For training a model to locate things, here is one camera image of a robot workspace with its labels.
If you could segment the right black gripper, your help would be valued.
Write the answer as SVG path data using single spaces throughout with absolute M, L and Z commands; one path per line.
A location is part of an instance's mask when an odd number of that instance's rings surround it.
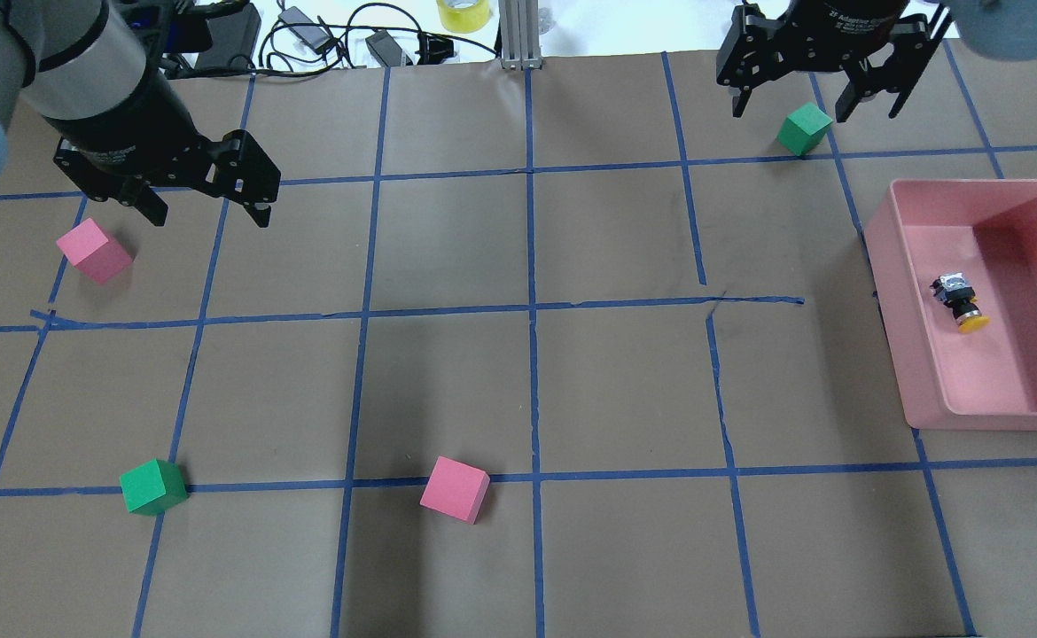
M 742 118 L 758 86 L 791 73 L 843 73 L 848 84 L 835 104 L 847 122 L 864 101 L 887 92 L 910 98 L 952 26 L 936 4 L 908 13 L 908 1 L 790 1 L 770 18 L 756 1 L 730 9 L 717 52 L 717 83 L 730 90 L 730 113 Z

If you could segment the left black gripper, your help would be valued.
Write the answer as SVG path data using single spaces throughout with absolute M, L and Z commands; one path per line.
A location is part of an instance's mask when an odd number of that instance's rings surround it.
M 186 187 L 239 203 L 258 229 L 270 225 L 281 173 L 246 129 L 211 140 L 186 112 L 163 106 L 52 124 L 61 135 L 54 165 L 85 197 L 114 199 L 163 227 L 168 206 L 155 189 Z

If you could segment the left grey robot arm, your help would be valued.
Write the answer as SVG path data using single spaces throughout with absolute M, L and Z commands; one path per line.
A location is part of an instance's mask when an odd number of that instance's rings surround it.
M 261 229 L 281 174 L 247 130 L 212 141 L 111 1 L 0 1 L 0 174 L 24 102 L 60 141 L 54 163 L 94 201 L 165 225 L 160 187 L 239 203 Z

